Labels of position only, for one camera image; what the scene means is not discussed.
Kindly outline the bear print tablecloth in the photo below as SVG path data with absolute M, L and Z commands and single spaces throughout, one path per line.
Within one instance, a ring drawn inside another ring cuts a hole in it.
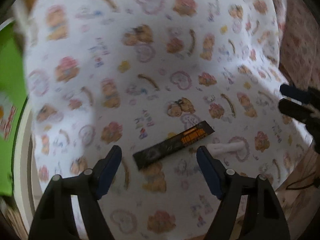
M 242 141 L 220 156 L 279 187 L 311 136 L 278 111 L 273 0 L 37 0 L 24 71 L 38 178 L 92 168 L 114 145 L 123 161 L 103 216 L 116 239 L 204 235 L 219 201 L 197 145 L 139 171 L 133 155 L 205 121 L 201 145 Z

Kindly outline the green plastic storage bin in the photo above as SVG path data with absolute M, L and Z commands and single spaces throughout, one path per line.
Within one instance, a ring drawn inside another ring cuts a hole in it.
M 1 23 L 1 196 L 13 193 L 12 160 L 15 134 L 27 99 L 23 60 L 12 18 Z

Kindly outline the black orange snack wrapper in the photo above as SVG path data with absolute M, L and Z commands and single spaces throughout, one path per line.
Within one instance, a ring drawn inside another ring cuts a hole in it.
M 134 161 L 139 171 L 146 169 L 150 165 L 208 137 L 214 132 L 214 129 L 206 121 L 202 121 L 184 132 L 135 153 L 133 155 Z

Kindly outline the floral pink cloth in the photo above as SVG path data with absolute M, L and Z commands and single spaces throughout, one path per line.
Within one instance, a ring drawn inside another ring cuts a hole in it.
M 300 89 L 319 89 L 319 24 L 303 0 L 273 0 L 279 28 L 279 70 Z

